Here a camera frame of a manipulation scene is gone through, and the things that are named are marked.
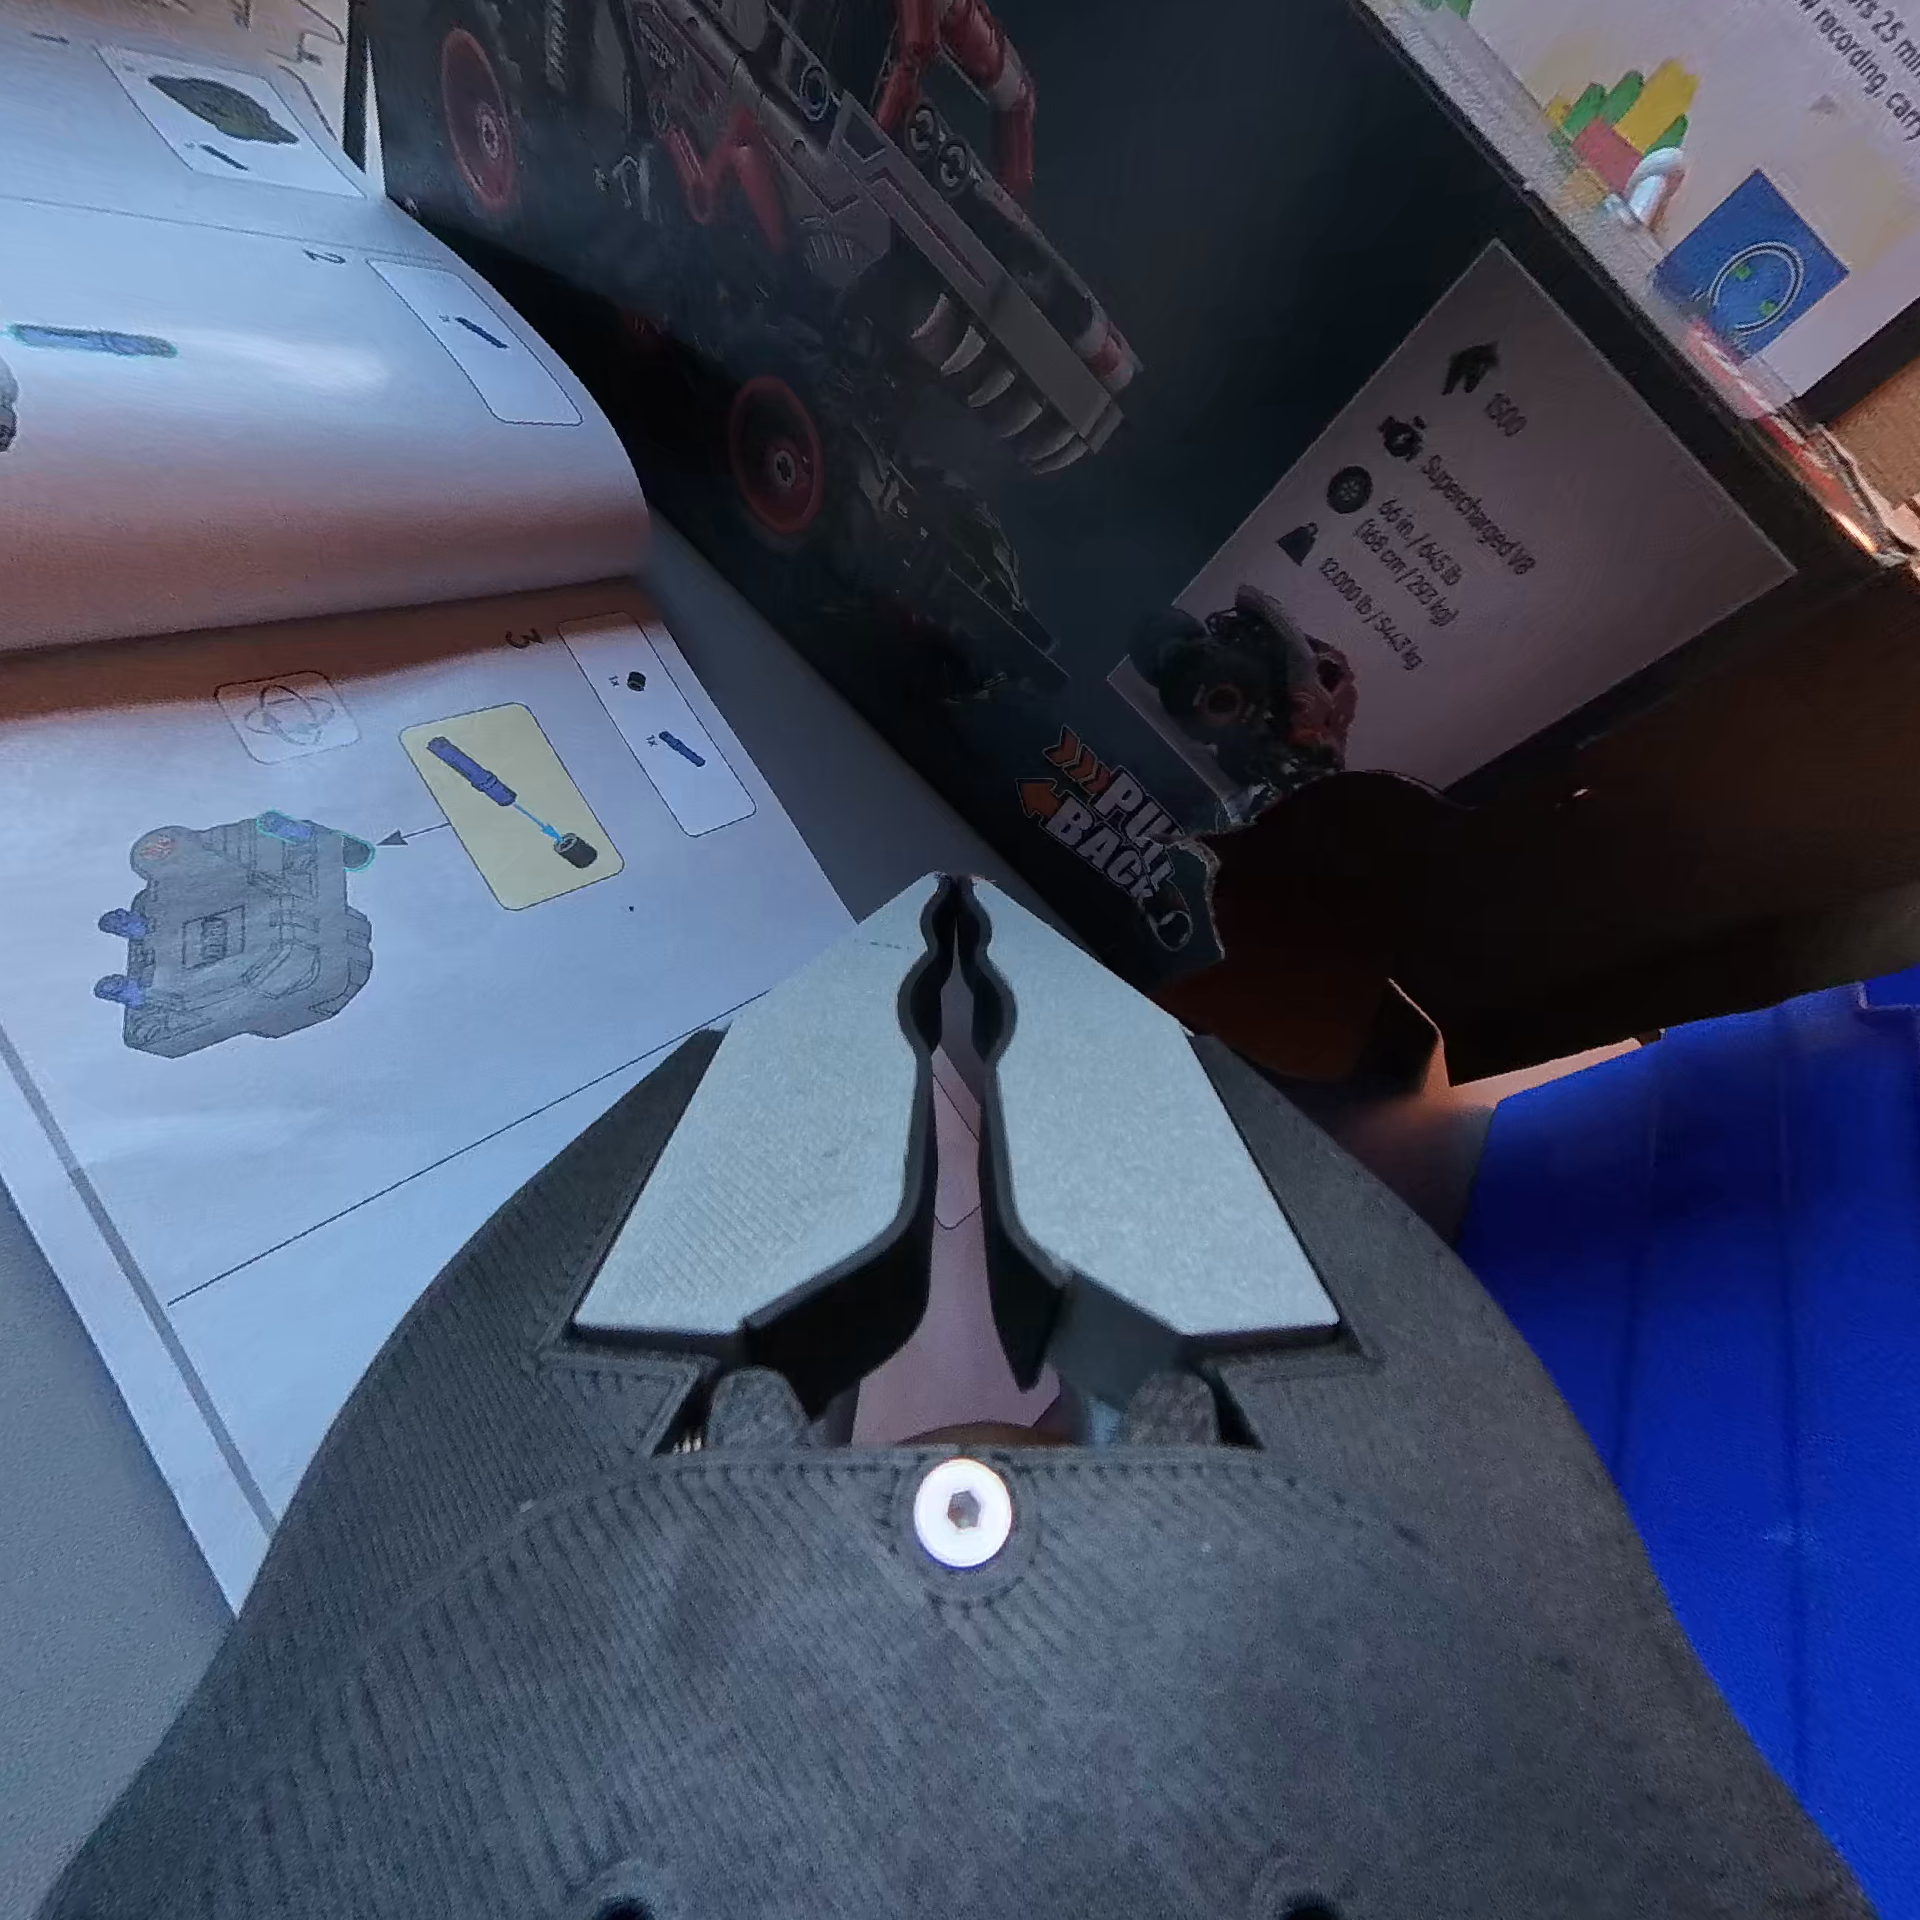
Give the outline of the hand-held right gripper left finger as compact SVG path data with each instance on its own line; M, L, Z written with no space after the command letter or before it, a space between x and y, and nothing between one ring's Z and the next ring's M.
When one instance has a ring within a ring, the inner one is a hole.
M571 1328L779 1376L827 1413L928 1302L952 879L909 883L731 1019Z

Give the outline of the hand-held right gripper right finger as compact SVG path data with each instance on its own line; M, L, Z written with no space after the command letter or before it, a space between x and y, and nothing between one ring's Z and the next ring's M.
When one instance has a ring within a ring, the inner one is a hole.
M955 883L998 1351L1150 1447L1257 1450L1220 1365L1341 1314L1188 1029L982 877Z

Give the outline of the black lego set box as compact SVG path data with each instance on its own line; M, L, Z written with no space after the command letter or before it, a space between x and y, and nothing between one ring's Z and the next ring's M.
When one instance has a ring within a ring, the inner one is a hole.
M397 205L1097 958L1464 1074L1916 991L1916 536L1391 4L351 4Z

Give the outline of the blue plastic bin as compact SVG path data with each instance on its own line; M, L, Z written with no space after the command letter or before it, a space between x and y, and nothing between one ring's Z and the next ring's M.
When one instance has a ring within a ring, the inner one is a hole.
M1918 1916L1918 968L1494 1109L1456 1242L1881 1916Z

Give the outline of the open instruction booklet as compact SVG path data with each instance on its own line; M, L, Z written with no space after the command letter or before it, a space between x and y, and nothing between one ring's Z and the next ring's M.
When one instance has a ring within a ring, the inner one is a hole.
M228 1597L447 1251L849 914L613 422L217 4L5 4L5 1183Z

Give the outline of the white printed paper sheet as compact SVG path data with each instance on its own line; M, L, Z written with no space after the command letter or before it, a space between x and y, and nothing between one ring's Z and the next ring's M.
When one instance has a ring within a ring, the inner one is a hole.
M1916 467L1916 3L1366 10L1657 323Z

